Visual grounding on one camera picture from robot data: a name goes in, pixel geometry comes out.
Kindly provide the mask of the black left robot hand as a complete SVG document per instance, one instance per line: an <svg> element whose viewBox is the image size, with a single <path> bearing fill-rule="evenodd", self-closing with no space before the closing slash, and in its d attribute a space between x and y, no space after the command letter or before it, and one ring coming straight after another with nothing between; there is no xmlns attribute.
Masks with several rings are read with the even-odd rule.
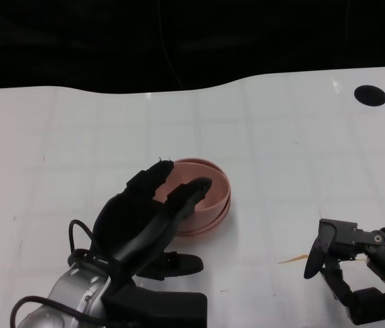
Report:
<svg viewBox="0 0 385 328"><path fill-rule="evenodd" d="M166 183L174 162L164 160L137 173L124 191L112 197L98 215L92 233L92 250L117 260L131 276L162 281L203 270L200 257L165 252L180 224L190 217L212 185L199 176L180 182L164 202L154 199Z"/></svg>

